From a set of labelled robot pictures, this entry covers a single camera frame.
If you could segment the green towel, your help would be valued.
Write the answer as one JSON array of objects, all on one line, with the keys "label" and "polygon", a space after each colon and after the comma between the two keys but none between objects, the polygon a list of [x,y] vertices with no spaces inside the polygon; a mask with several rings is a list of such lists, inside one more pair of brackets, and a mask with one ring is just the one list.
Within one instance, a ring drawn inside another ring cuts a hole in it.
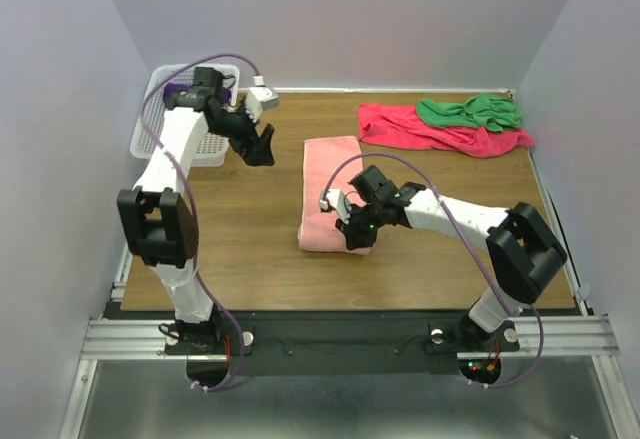
[{"label": "green towel", "polygon": [[461,103],[424,99],[417,104],[416,114],[425,124],[440,129],[484,128],[501,133],[522,126],[521,110],[511,98],[488,93],[472,96]]}]

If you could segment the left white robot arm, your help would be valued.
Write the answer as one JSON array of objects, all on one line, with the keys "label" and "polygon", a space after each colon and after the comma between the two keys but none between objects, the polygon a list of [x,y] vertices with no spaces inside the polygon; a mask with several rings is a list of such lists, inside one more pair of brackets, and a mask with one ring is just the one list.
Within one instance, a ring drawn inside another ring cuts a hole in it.
[{"label": "left white robot arm", "polygon": [[161,280],[175,312],[160,326],[172,354],[215,354],[230,344],[222,329],[223,309],[212,299],[198,271],[199,220],[187,180],[198,146],[208,134],[224,137],[250,167],[271,167],[272,125],[257,129],[261,114],[279,98],[260,73],[237,107],[225,97],[225,76],[212,67],[191,66],[190,84],[159,82],[145,98],[164,106],[163,127],[147,132],[154,143],[141,177],[117,196],[117,208],[132,255]]}]

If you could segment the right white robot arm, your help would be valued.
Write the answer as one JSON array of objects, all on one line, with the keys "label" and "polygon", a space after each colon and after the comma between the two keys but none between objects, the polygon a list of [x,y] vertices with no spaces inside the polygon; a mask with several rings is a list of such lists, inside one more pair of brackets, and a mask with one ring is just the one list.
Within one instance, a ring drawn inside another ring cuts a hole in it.
[{"label": "right white robot arm", "polygon": [[488,287],[452,329],[447,339],[482,349],[503,324],[534,305],[564,267],[567,252],[538,210],[519,202],[512,208],[481,206],[446,197],[423,184],[396,186],[370,166],[349,182],[360,198],[351,202],[338,188],[328,188],[319,202],[337,215],[335,227],[349,250],[370,248],[381,227],[402,226],[458,238],[476,257],[488,253],[491,264],[479,267]]}]

